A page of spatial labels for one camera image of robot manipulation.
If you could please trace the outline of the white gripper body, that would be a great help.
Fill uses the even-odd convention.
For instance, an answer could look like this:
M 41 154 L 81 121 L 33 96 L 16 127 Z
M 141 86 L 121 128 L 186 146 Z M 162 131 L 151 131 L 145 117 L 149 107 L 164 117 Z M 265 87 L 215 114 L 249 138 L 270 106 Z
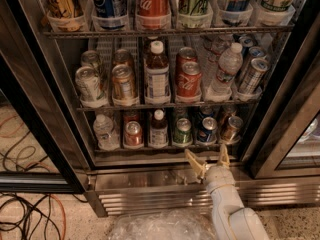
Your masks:
M 224 166 L 212 166 L 206 172 L 204 184 L 208 193 L 227 188 L 235 190 L 235 179 L 232 172 Z

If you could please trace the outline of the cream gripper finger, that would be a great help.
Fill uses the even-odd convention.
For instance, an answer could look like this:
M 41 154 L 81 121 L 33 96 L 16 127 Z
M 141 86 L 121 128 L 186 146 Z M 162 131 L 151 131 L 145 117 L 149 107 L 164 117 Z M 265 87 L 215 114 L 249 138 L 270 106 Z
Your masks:
M 230 159 L 228 155 L 228 149 L 225 144 L 220 145 L 220 155 L 219 155 L 219 160 L 217 162 L 219 166 L 223 166 L 228 168 L 230 165 Z
M 198 179 L 203 180 L 205 178 L 205 174 L 207 171 L 207 163 L 205 160 L 200 159 L 197 157 L 192 151 L 186 149 L 184 151 L 185 158 L 187 159 L 188 163 L 192 167 L 196 177 Z

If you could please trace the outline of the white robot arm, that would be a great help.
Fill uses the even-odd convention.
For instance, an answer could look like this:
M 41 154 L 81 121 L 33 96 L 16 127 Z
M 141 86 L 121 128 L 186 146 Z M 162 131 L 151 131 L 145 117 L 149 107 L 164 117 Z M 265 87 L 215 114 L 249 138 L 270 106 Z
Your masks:
M 220 146 L 218 162 L 211 167 L 189 149 L 185 150 L 185 157 L 211 196 L 218 240 L 270 240 L 259 216 L 240 198 L 225 144 Z

